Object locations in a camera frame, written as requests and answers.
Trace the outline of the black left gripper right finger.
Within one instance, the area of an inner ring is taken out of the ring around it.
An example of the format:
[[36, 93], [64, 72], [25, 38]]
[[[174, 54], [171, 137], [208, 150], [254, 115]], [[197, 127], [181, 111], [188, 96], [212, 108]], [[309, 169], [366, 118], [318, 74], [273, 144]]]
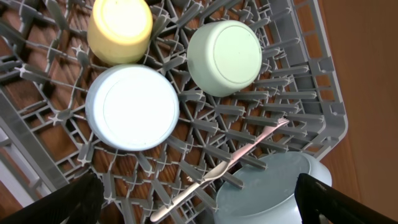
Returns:
[[332, 223], [397, 224], [308, 174], [299, 174], [294, 197], [302, 223], [321, 224], [324, 216]]

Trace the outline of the light green bowl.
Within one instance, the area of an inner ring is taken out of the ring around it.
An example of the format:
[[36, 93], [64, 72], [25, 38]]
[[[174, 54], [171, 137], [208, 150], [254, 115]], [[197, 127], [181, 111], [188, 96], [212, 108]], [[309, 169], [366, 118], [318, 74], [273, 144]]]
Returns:
[[205, 93], [224, 97], [249, 86], [259, 75], [262, 50], [254, 31], [239, 21], [198, 28], [187, 49], [188, 71]]

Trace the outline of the yellow plastic cup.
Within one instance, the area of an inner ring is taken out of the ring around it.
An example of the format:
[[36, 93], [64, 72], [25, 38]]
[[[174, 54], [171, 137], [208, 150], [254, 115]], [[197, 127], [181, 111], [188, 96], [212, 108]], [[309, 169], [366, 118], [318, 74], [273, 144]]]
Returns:
[[110, 65], [136, 63], [147, 51], [152, 26], [145, 0], [96, 0], [87, 29], [88, 45]]

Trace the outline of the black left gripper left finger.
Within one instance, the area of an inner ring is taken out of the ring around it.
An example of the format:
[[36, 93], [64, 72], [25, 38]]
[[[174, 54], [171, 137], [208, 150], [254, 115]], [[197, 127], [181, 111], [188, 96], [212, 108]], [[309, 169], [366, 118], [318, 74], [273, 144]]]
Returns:
[[104, 201], [104, 185], [97, 175], [78, 180], [1, 220], [1, 224], [95, 224]]

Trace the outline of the white plastic fork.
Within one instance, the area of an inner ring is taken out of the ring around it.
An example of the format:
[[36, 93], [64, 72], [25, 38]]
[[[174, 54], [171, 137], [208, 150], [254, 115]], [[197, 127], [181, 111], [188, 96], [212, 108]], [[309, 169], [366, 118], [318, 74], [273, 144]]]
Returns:
[[265, 137], [272, 134], [279, 127], [287, 124], [289, 122], [286, 118], [280, 118], [277, 120], [277, 124], [275, 126], [265, 126], [262, 133], [255, 139], [254, 143], [247, 143], [243, 147], [239, 148], [237, 151], [232, 153], [232, 156], [227, 161], [223, 161], [219, 163], [215, 168], [210, 170], [203, 178], [203, 181], [200, 185], [209, 182], [211, 180], [215, 180], [220, 178], [240, 157], [248, 153], [252, 148], [254, 148], [257, 144], [259, 144]]

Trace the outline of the light blue plate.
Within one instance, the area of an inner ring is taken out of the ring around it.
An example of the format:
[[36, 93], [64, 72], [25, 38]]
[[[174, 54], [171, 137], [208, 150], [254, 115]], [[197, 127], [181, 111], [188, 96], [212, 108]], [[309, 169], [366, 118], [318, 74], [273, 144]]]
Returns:
[[260, 160], [267, 165], [265, 171], [244, 166], [233, 174], [243, 181], [243, 189], [227, 182], [221, 186], [216, 196], [215, 223], [301, 223], [294, 197], [299, 174], [332, 185], [330, 171], [306, 153], [277, 153]]

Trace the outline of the light blue bowl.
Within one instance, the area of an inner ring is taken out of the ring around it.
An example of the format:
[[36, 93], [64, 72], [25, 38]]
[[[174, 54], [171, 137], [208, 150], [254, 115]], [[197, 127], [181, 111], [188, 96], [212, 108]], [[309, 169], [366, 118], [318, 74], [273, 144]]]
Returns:
[[94, 80], [85, 114], [103, 143], [125, 151], [145, 151], [171, 135], [180, 109], [177, 93], [163, 75], [144, 65], [124, 64]]

